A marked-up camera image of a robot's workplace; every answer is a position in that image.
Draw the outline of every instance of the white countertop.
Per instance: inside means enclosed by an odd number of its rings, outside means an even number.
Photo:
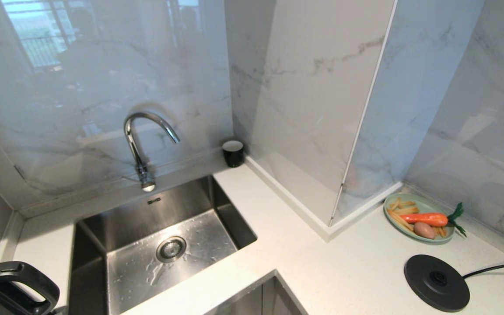
[[[214,176],[258,240],[125,315],[154,315],[158,307],[163,314],[202,315],[274,270],[310,315],[443,314],[408,286],[403,267],[409,257],[432,255],[461,274],[504,263],[504,253],[474,235],[471,226],[467,239],[455,235],[444,245],[429,245],[396,231],[382,207],[326,243],[246,165]],[[160,178],[165,187],[184,180]],[[137,186],[128,187],[30,219],[14,259],[34,265],[58,283],[58,307],[64,306],[74,222],[140,196]],[[468,278],[467,283],[471,298],[461,314],[504,314],[504,269]]]

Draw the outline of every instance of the faucet spout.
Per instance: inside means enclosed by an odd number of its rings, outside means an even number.
[[[170,139],[174,144],[179,143],[180,138],[178,138],[178,135],[176,134],[176,132],[174,132],[174,129],[172,129],[170,124],[157,114],[148,112],[136,112],[130,114],[126,118],[126,121],[124,122],[124,133],[126,134],[126,139],[128,140],[129,148],[132,150],[133,158],[136,160],[136,172],[138,177],[140,178],[141,188],[146,192],[150,192],[153,191],[155,183],[153,175],[147,169],[147,164],[141,158],[138,145],[133,137],[132,121],[136,118],[146,118],[154,121],[156,124],[158,124],[164,129],[164,131],[166,132],[166,134],[168,134],[168,136],[170,137]]]

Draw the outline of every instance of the green plate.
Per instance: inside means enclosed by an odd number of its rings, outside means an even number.
[[[428,243],[442,243],[446,242],[449,239],[452,238],[452,235],[454,234],[454,226],[452,224],[447,224],[445,229],[446,229],[446,237],[442,237],[440,235],[437,235],[435,239],[429,239],[429,238],[424,238],[420,237],[418,235],[415,235],[414,233],[409,232],[406,230],[402,225],[396,223],[394,219],[388,215],[388,209],[390,207],[390,204],[396,202],[397,198],[401,198],[402,201],[413,201],[416,203],[416,207],[420,210],[420,214],[426,214],[426,213],[442,213],[444,215],[449,215],[449,213],[444,212],[439,206],[435,205],[432,203],[430,200],[425,199],[420,196],[416,195],[410,195],[408,193],[395,193],[394,195],[389,195],[385,200],[384,200],[384,215],[388,218],[388,221],[398,229],[398,231],[404,233],[405,235],[408,235],[409,237],[412,237],[414,239],[418,239],[419,241],[422,242],[428,242]]]

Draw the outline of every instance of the marble backsplash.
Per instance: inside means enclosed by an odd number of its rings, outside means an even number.
[[[406,181],[504,234],[504,1],[486,0]]]
[[[404,179],[480,16],[483,0],[401,0],[333,223]]]
[[[226,0],[234,133],[329,224],[393,0]]]
[[[181,138],[136,120],[152,167],[233,136],[222,0],[0,0],[0,148],[31,195],[14,208],[133,174],[136,110]]]

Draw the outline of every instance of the drain strainer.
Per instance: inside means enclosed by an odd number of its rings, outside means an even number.
[[[157,258],[163,263],[171,263],[184,255],[186,241],[181,237],[169,237],[157,248]]]

